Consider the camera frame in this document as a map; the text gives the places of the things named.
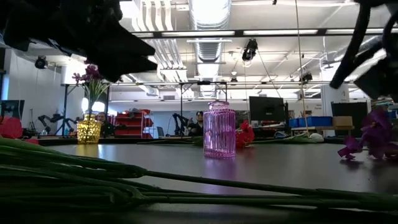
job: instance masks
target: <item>ceiling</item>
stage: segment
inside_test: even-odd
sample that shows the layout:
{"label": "ceiling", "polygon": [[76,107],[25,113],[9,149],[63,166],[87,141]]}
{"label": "ceiling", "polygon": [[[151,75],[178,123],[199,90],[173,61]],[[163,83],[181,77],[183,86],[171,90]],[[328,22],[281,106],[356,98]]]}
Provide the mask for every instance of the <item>ceiling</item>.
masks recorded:
{"label": "ceiling", "polygon": [[[271,0],[249,1],[233,0],[230,29],[297,29],[297,15],[295,1],[278,0],[277,5],[271,5]],[[298,27],[300,29],[317,28],[353,28],[356,22],[359,7],[354,4],[343,7],[324,7],[325,4],[341,3],[344,1],[322,0],[297,0],[298,2]],[[172,24],[175,30],[190,30],[190,16],[188,1],[173,0]],[[154,22],[155,8],[152,8],[152,21]],[[369,27],[384,27],[390,14],[385,7],[373,9]],[[134,32],[130,18],[123,18],[120,22],[127,30]],[[297,70],[307,62],[319,62],[317,55],[322,52],[336,52],[348,45],[350,36],[331,37],[260,37],[256,38],[259,54],[254,57],[252,65],[248,68],[242,66],[241,52],[248,38],[230,38],[232,42],[225,43],[219,70],[219,80],[229,80],[231,72],[237,73],[238,81],[257,82],[268,81],[267,71],[274,81],[284,81],[296,78]],[[195,65],[195,49],[187,39],[177,39],[178,51],[187,67],[187,77],[194,78],[197,66]],[[30,50],[31,55],[37,55],[42,46],[34,45]],[[59,56],[54,52],[47,54],[50,62],[59,65],[67,64],[70,58]],[[315,63],[310,68],[314,79],[319,78],[320,67]],[[159,81],[153,74],[153,82]],[[130,91],[140,91],[136,86],[129,86]]]}

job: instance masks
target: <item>white wall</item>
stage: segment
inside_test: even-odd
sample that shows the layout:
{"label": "white wall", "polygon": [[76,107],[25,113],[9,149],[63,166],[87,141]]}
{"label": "white wall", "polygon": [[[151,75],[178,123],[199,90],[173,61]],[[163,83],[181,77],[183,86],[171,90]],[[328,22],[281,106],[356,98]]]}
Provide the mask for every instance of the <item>white wall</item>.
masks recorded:
{"label": "white wall", "polygon": [[[22,127],[29,128],[32,109],[36,130],[42,131],[44,127],[40,121],[37,121],[38,116],[45,114],[51,117],[57,110],[58,113],[63,112],[65,88],[60,86],[61,74],[50,69],[35,68],[33,62],[18,57],[12,49],[6,51],[5,65],[9,82],[7,100],[25,100]],[[67,101],[67,117],[75,119],[76,116],[81,116],[82,98],[83,90],[80,88],[71,92]],[[52,124],[49,121],[46,123],[52,130],[57,129],[56,123]]]}

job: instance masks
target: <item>gold vase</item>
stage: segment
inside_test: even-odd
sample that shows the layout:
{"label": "gold vase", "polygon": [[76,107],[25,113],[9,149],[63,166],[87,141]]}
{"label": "gold vase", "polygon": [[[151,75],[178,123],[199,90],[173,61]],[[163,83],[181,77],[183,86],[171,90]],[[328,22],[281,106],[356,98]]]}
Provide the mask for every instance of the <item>gold vase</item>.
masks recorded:
{"label": "gold vase", "polygon": [[98,144],[101,134],[101,122],[95,120],[95,114],[85,114],[84,121],[77,124],[78,144]]}

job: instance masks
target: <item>table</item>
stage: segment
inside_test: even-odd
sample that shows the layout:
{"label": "table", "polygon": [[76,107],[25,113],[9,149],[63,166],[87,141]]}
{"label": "table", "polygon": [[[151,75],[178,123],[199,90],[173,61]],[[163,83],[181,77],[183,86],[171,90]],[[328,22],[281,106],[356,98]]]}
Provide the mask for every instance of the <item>table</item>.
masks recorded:
{"label": "table", "polygon": [[[354,126],[329,126],[329,127],[324,127],[324,126],[319,126],[319,127],[308,127],[308,130],[315,130],[315,132],[319,132],[319,131],[348,131],[348,136],[351,136],[351,130],[354,130],[355,127]],[[307,128],[306,127],[302,127],[302,128],[291,128],[292,131],[292,135],[294,135],[295,131],[306,131]]]}
{"label": "table", "polygon": [[[239,151],[234,159],[203,157],[200,147],[155,145],[71,145],[52,147],[61,152],[96,156],[135,164],[146,169],[226,180],[277,184],[291,187],[328,188],[358,192],[398,194],[398,166],[370,160],[366,153],[357,161],[337,155],[343,145],[268,144]],[[213,194],[264,194],[205,184],[143,177],[139,182],[168,189]],[[302,211],[226,205],[156,204],[127,213],[8,214],[0,221],[13,223],[396,223],[396,218],[336,210]]]}

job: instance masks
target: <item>pink glass vase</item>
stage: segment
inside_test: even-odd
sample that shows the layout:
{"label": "pink glass vase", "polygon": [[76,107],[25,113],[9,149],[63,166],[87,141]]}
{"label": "pink glass vase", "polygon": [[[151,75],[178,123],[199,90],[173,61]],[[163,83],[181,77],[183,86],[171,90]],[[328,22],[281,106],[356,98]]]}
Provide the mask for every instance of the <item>pink glass vase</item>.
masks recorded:
{"label": "pink glass vase", "polygon": [[228,102],[209,103],[203,115],[203,149],[205,156],[234,157],[236,149],[235,112]]}

